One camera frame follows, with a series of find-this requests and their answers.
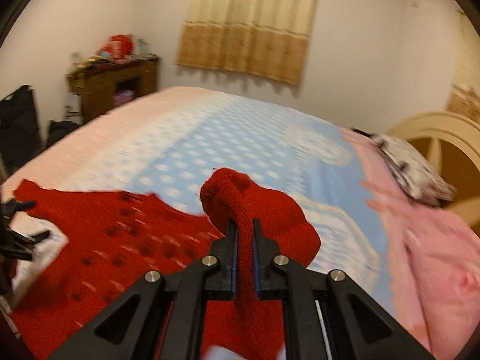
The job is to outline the red knit sweater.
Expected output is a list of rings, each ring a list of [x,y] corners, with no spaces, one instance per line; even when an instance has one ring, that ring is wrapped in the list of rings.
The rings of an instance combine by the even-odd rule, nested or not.
[[[202,186],[201,216],[154,194],[62,192],[24,180],[15,195],[34,201],[30,215],[68,239],[10,315],[36,359],[48,358],[146,272],[168,275],[204,257],[230,220],[238,226],[236,296],[208,303],[202,349],[217,345],[245,359],[275,359],[284,344],[281,303],[256,296],[252,222],[258,219],[264,236],[304,266],[320,249],[316,230],[290,196],[227,168]]]

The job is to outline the pink quilt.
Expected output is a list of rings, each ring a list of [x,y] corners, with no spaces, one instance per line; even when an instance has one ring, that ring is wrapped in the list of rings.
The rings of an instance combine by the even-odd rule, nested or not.
[[[385,230],[396,318],[437,359],[454,359],[479,324],[479,238],[456,214],[408,198],[370,139],[341,133]]]

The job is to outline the dark wooden desk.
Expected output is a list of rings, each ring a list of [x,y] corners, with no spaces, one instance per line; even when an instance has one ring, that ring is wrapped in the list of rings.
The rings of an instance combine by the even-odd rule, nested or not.
[[[132,91],[136,99],[158,91],[160,64],[161,57],[150,54],[125,63],[97,63],[67,74],[70,92],[80,97],[83,124],[118,107],[115,97],[121,92]]]

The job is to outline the blue polka dot bedspread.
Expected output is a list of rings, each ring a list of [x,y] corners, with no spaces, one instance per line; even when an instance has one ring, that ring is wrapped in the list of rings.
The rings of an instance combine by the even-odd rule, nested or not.
[[[147,95],[79,127],[14,172],[7,196],[153,194],[200,215],[200,189],[229,168],[291,196],[321,240],[310,267],[343,269],[386,311],[396,299],[376,188],[395,181],[365,136],[294,109],[204,88]]]

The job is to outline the white patterned pillow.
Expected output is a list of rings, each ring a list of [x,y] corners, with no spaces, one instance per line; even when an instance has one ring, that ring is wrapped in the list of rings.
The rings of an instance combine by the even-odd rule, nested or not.
[[[374,134],[370,137],[400,189],[428,206],[452,202],[456,188],[445,181],[410,143],[400,138]]]

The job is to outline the red gift bag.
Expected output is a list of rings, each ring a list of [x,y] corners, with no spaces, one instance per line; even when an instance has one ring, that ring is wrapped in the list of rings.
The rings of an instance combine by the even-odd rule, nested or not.
[[[126,59],[134,52],[134,40],[131,34],[119,34],[109,37],[108,41],[98,51],[97,55],[117,62]]]

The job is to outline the cream wooden headboard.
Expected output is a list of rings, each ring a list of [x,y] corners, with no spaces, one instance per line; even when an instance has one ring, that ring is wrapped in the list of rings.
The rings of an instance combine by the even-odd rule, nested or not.
[[[417,149],[433,169],[456,188],[442,208],[479,233],[479,125],[449,111],[414,115],[387,131]]]

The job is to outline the beige patterned curtain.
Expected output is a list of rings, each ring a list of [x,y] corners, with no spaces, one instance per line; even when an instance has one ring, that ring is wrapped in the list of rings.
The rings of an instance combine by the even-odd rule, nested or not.
[[[298,86],[318,0],[191,0],[176,65]]]

